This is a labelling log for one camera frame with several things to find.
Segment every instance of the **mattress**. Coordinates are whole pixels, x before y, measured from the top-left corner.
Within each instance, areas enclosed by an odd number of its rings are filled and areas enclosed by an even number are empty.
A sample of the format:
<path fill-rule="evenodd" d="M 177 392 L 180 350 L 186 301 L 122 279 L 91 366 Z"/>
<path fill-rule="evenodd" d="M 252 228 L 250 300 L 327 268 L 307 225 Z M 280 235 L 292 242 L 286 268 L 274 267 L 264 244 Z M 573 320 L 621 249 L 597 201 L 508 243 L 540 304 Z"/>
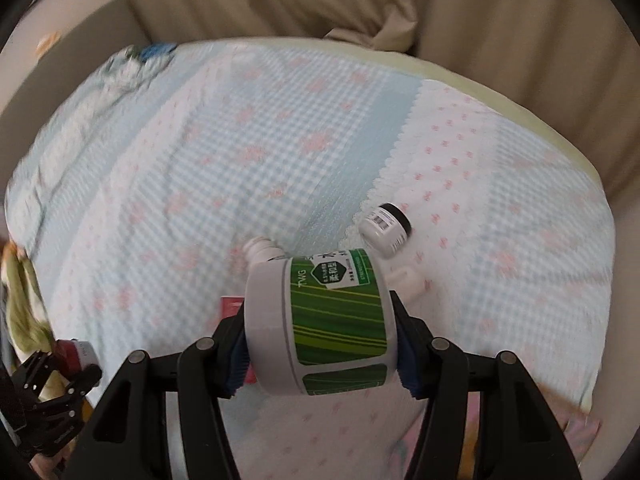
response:
<path fill-rule="evenodd" d="M 589 405 L 614 250 L 597 174 L 526 110 L 425 62 L 310 40 L 121 52 L 43 128 L 6 212 L 56 336 L 91 341 L 109 378 L 133 349 L 213 332 L 248 238 L 361 246 L 381 202 L 414 227 L 383 262 L 424 276 L 412 314 Z M 295 400 L 251 385 L 223 413 L 244 478 L 383 478 L 423 407 L 397 381 Z"/>

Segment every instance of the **jar with green label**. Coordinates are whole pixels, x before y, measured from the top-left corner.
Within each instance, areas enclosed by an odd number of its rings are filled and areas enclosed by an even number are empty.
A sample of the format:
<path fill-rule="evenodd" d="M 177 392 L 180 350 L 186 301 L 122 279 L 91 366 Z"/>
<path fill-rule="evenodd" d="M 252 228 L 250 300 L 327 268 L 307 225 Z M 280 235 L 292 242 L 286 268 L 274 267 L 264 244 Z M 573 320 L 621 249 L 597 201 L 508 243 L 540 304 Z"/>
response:
<path fill-rule="evenodd" d="M 255 265 L 246 284 L 244 327 L 256 377 L 270 394 L 372 388 L 396 369 L 391 298 L 364 249 Z"/>

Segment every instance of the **black lid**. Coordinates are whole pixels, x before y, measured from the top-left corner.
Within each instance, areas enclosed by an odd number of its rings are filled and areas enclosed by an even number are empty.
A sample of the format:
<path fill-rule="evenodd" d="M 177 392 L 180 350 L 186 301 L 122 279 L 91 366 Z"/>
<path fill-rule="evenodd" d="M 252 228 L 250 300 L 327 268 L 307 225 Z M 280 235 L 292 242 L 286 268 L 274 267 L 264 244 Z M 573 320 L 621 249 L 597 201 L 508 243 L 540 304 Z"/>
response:
<path fill-rule="evenodd" d="M 400 222 L 400 225 L 404 229 L 404 232 L 406 233 L 407 236 L 411 235 L 411 222 L 409 222 L 409 219 L 404 215 L 402 211 L 400 211 L 393 204 L 389 204 L 389 203 L 381 204 L 380 207 L 385 211 L 387 211 L 388 213 L 390 213 L 391 215 L 393 215 L 396 218 L 396 220 Z"/>

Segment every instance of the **silver bolt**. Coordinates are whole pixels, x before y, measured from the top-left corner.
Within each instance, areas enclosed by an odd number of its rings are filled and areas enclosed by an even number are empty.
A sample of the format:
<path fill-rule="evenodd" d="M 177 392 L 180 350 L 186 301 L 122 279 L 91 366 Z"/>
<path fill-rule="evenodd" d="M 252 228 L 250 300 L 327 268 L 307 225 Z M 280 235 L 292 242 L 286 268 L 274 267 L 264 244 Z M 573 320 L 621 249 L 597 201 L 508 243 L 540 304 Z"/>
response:
<path fill-rule="evenodd" d="M 129 354 L 129 362 L 137 365 L 145 360 L 146 354 L 142 350 L 134 350 Z"/>
<path fill-rule="evenodd" d="M 502 352 L 500 354 L 500 361 L 508 365 L 514 365 L 518 361 L 518 358 L 513 352 Z"/>
<path fill-rule="evenodd" d="M 447 341 L 443 337 L 437 337 L 433 341 L 431 341 L 431 346 L 433 346 L 436 350 L 446 350 L 447 348 L 449 348 L 449 341 Z"/>
<path fill-rule="evenodd" d="M 209 350 L 213 346 L 213 339 L 210 337 L 203 337 L 196 342 L 196 348 L 198 350 Z"/>

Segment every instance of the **green label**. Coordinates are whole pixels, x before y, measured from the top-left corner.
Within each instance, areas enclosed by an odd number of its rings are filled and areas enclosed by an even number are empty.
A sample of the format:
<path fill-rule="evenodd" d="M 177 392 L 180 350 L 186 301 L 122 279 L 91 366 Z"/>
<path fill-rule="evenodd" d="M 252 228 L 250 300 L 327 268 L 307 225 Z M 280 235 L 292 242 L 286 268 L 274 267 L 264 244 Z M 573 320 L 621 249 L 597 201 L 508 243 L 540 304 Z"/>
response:
<path fill-rule="evenodd" d="M 380 292 L 364 250 L 293 258 L 290 276 L 300 364 L 350 362 L 386 353 Z"/>
<path fill-rule="evenodd" d="M 309 395 L 338 394 L 382 386 L 386 379 L 386 365 L 350 368 L 337 372 L 307 374 L 302 378 Z"/>

